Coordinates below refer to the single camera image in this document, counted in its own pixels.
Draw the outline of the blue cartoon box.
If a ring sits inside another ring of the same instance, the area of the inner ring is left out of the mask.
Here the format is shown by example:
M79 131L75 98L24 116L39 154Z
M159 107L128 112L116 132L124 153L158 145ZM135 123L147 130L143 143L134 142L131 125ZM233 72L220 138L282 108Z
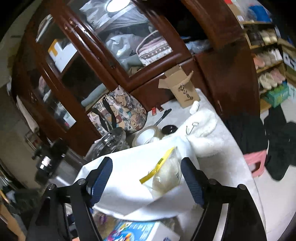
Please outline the blue cartoon box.
M114 240L180 240L180 236L161 221L121 221L104 239Z

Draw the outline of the small white bottle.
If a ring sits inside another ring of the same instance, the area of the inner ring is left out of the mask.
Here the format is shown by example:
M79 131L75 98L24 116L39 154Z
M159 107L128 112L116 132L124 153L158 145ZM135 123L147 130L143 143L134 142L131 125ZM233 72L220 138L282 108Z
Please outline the small white bottle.
M199 101L195 100L189 110L189 113L191 115L195 114L199 110L199 107L200 107Z

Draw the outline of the black marker pen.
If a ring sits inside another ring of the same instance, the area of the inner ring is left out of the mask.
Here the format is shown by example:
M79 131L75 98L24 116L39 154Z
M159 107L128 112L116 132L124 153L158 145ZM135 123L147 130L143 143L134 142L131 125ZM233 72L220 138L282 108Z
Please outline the black marker pen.
M161 118L154 124L154 126L157 126L169 113L171 112L171 108L165 110L164 114L161 116Z

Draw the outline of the wooden shoe rack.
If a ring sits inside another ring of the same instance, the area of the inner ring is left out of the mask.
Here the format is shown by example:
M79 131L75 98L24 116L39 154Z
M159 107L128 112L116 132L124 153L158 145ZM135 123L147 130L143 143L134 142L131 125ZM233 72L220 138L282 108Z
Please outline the wooden shoe rack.
M284 82L289 97L295 101L295 47L280 37L272 22L242 21L240 23L255 65L260 100L260 112L272 106L263 95Z

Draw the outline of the white fluffy towel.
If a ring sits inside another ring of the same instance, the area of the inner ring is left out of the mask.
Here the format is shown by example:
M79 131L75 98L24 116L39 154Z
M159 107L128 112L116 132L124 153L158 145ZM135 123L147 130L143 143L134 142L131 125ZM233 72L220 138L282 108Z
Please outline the white fluffy towel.
M207 158L217 154L231 155L232 149L237 149L234 138L222 123L217 113L210 108L200 108L191 115L189 109L174 110L169 120L178 130L163 137L173 147L177 147L181 157L193 159ZM190 135L186 135L186 126L193 122L199 125Z

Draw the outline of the red lighter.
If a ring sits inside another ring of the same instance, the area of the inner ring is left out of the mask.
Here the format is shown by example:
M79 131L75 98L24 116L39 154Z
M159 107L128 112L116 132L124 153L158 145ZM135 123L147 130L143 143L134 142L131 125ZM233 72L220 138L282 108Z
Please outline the red lighter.
M157 114L157 108L153 107L152 108L152 116L155 116Z

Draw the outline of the black round lid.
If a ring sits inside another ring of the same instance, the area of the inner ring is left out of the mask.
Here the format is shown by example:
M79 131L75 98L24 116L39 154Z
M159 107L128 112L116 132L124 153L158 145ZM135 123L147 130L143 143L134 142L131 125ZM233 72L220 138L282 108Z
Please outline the black round lid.
M175 133L178 128L175 125L166 125L161 129L163 135L170 135Z

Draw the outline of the bear print tote bag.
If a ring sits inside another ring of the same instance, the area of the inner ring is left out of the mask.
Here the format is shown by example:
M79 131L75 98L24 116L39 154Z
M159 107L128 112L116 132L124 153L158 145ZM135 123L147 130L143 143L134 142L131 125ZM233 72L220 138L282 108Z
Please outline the bear print tote bag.
M147 112L134 96L118 86L93 105L88 117L103 136L114 128L122 128L126 133L142 129L147 120Z

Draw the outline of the yellow zip bag of cotton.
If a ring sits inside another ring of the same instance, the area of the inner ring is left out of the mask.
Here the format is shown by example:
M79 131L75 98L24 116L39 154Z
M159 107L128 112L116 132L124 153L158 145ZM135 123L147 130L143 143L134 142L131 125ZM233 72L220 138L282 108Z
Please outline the yellow zip bag of cotton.
M177 187L182 178L181 154L172 147L160 158L156 166L139 181L151 192L153 198L160 198Z

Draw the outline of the metal binder clip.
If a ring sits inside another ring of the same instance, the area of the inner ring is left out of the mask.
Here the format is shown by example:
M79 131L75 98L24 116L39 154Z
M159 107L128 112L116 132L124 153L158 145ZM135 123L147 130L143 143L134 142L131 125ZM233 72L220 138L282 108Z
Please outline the metal binder clip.
M198 125L199 125L198 122L193 122L193 123L191 123L190 125L186 126L186 135L190 135L191 132L193 131L193 129L194 129L195 127L197 127Z

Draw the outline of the open cardboard box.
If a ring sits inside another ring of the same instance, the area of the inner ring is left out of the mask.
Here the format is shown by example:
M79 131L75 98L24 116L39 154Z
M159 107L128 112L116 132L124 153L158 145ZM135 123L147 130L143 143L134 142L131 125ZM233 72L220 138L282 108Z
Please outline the open cardboard box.
M182 108L200 101L200 97L191 82L194 72L187 75L180 65L176 65L164 73L165 79L160 79L158 88L169 89Z

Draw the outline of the black cloth on floor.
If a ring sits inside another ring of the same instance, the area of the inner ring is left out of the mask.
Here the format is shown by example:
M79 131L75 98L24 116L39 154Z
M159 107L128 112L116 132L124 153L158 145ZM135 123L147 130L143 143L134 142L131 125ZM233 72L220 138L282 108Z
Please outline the black cloth on floor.
M295 122L287 122L281 106L271 108L264 120L244 113L224 124L243 154L267 150L265 167L273 180L280 181L295 166Z

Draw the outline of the green cardboard box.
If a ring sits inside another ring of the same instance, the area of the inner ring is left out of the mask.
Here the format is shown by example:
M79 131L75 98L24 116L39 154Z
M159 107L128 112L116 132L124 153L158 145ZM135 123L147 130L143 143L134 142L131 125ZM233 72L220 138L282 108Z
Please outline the green cardboard box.
M269 90L263 95L263 99L269 103L273 108L278 107L289 97L288 85L284 82L278 87Z

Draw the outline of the clear tape roll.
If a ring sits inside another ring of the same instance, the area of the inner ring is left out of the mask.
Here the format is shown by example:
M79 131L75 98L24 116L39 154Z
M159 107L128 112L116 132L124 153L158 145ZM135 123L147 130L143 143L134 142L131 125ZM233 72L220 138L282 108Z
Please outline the clear tape roll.
M157 126L148 126L136 134L132 141L132 146L145 145L155 140L161 140L162 138L163 134Z

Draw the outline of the stainless steel bowl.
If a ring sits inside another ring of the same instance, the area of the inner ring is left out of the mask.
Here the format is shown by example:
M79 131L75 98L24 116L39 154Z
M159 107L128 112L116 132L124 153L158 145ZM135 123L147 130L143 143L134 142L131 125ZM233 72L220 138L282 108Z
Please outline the stainless steel bowl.
M101 139L96 140L85 156L87 162L91 162L98 157L126 150L129 145L126 142L126 132L120 128L114 128Z

